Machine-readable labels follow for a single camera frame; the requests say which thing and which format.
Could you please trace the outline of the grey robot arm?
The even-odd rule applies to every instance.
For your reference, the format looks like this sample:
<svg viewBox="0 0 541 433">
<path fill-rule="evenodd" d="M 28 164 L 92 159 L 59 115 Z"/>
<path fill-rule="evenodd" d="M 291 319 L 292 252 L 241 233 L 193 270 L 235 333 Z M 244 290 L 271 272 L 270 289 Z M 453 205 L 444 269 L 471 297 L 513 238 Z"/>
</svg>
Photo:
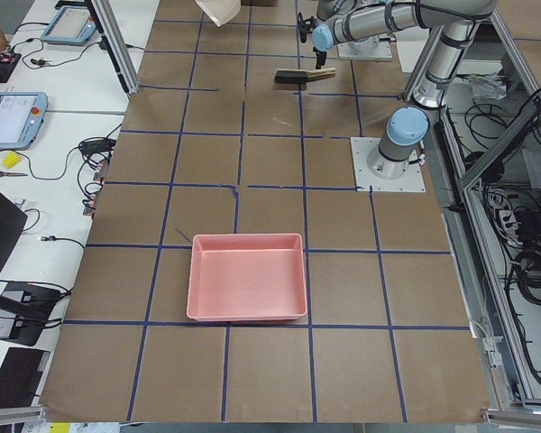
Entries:
<svg viewBox="0 0 541 433">
<path fill-rule="evenodd" d="M 495 1 L 320 1 L 316 14 L 297 16 L 299 39 L 312 39 L 316 52 L 325 55 L 336 45 L 362 41 L 384 32 L 409 28 L 430 34 L 405 89 L 409 106 L 393 113 L 377 147 L 366 162 L 380 179 L 397 180 L 409 165 L 416 146 L 428 133 L 428 111 L 445 106 L 445 95 L 480 23 L 495 9 Z"/>
</svg>

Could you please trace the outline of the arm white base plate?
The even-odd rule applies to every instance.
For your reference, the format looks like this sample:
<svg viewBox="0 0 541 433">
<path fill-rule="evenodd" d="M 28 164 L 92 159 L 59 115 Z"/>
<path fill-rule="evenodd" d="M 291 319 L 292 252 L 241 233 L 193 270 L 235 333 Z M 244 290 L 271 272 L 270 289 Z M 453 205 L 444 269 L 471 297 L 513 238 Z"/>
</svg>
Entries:
<svg viewBox="0 0 541 433">
<path fill-rule="evenodd" d="M 379 152 L 378 137 L 350 139 L 356 189 L 359 192 L 425 193 L 417 151 L 406 161 L 385 159 Z"/>
<path fill-rule="evenodd" d="M 387 37 L 371 37 L 362 41 L 349 41 L 337 46 L 342 60 L 391 61 L 392 52 Z"/>
</svg>

